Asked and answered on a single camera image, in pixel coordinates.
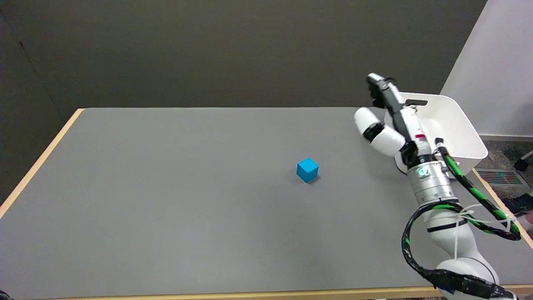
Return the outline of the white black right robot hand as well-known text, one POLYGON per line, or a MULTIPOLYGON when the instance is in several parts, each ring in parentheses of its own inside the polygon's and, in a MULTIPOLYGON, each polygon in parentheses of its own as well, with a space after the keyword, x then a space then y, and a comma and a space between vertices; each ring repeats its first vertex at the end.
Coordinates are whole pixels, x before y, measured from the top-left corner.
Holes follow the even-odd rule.
POLYGON ((406 104, 394 79, 370 73, 366 82, 373 107, 385 110, 392 124, 387 125, 369 108, 361 107, 354 113, 354 123, 361 137, 383 155, 399 155, 408 170, 436 161, 415 110, 406 104))

